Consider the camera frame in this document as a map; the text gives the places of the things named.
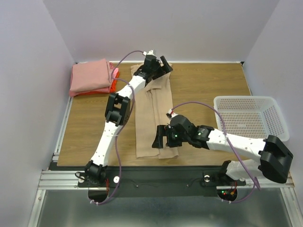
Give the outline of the beige t shirt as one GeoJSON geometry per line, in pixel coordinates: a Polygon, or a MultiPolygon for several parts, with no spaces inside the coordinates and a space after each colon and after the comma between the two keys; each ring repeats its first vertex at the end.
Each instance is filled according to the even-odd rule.
{"type": "Polygon", "coordinates": [[[157,126],[166,125],[166,113],[173,107],[170,73],[152,80],[135,95],[136,157],[168,159],[178,157],[177,148],[153,148],[157,126]]]}

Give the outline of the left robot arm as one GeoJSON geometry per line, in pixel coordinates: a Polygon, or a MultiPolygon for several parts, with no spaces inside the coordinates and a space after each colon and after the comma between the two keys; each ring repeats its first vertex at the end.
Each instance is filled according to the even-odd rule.
{"type": "Polygon", "coordinates": [[[143,65],[134,72],[131,80],[126,82],[121,90],[109,94],[102,136],[95,153],[84,167],[83,176],[79,176],[79,179],[94,186],[101,186],[105,182],[110,151],[131,116],[135,95],[151,81],[173,71],[164,56],[158,59],[152,51],[143,54],[145,55],[143,65]]]}

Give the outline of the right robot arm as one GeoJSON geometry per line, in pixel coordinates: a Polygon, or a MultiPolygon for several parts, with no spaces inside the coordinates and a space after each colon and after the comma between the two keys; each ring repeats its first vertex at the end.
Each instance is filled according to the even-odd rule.
{"type": "Polygon", "coordinates": [[[187,142],[195,148],[231,152],[244,161],[227,161],[218,172],[218,180],[229,184],[233,180],[263,176],[275,183],[286,183],[293,160],[292,152],[276,136],[253,139],[232,134],[210,126],[195,126],[180,114],[170,115],[170,122],[158,125],[152,148],[180,147],[187,142]]]}

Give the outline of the folded light pink t shirt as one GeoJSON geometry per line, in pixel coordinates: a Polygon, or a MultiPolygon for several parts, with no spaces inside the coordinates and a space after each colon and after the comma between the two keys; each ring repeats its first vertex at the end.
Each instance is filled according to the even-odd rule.
{"type": "Polygon", "coordinates": [[[111,72],[111,79],[114,82],[119,77],[119,68],[114,68],[111,72]]]}

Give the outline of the white plastic basket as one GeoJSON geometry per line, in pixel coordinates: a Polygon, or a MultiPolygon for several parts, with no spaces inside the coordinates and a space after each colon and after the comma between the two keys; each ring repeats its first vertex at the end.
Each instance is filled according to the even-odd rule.
{"type": "Polygon", "coordinates": [[[269,96],[217,96],[214,98],[217,128],[248,138],[277,136],[282,142],[290,135],[282,111],[269,96]]]}

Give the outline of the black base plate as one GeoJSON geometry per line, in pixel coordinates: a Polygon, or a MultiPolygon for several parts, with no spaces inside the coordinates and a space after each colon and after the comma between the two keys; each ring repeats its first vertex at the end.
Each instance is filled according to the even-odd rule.
{"type": "Polygon", "coordinates": [[[102,182],[79,180],[89,191],[105,189],[114,197],[216,197],[217,187],[230,190],[245,182],[227,177],[221,166],[109,166],[102,182]]]}

